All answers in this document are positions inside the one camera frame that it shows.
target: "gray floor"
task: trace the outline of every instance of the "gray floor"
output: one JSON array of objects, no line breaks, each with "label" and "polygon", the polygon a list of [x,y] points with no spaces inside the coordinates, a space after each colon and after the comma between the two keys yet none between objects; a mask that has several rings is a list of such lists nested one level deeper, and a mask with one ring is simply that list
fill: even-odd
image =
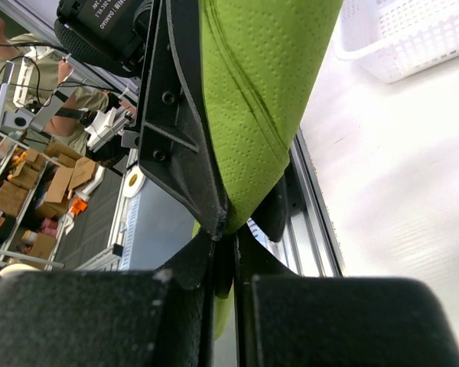
[{"label": "gray floor", "polygon": [[[124,171],[125,162],[116,167]],[[64,263],[66,269],[74,269],[106,247],[120,186],[121,177],[106,171],[87,210],[75,218],[75,226],[63,237],[55,261]]]}]

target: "white plastic basket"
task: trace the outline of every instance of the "white plastic basket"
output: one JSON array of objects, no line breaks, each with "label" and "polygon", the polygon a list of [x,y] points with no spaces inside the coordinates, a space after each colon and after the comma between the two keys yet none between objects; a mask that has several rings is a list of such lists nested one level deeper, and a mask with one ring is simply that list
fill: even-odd
[{"label": "white plastic basket", "polygon": [[459,0],[345,0],[334,47],[395,82],[459,56]]}]

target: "white round object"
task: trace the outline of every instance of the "white round object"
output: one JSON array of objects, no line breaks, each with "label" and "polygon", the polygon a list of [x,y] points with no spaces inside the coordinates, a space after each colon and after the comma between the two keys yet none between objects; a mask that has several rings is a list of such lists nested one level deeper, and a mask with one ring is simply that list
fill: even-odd
[{"label": "white round object", "polygon": [[124,197],[133,197],[136,195],[145,183],[145,175],[139,169],[139,166],[132,168],[124,180],[122,195]]}]

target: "person's arm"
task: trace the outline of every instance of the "person's arm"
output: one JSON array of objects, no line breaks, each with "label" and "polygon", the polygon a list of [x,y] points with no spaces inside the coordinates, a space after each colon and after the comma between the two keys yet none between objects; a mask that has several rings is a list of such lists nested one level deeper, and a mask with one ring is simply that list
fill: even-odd
[{"label": "person's arm", "polygon": [[[63,82],[70,72],[71,66],[65,61],[60,61],[58,67],[58,84]],[[63,104],[63,107],[65,109],[77,109],[77,98],[75,97],[75,93]],[[44,132],[58,136],[71,136],[75,132],[76,126],[76,119],[53,116],[51,121],[49,121],[44,128]]]}]

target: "orange object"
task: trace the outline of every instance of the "orange object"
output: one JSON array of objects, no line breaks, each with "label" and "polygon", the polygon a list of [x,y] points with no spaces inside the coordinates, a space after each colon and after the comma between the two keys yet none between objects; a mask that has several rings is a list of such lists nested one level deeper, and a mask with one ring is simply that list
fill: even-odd
[{"label": "orange object", "polygon": [[81,199],[76,198],[73,201],[73,205],[71,206],[70,211],[78,216],[81,212],[84,212],[85,209],[88,207],[87,203]]}]

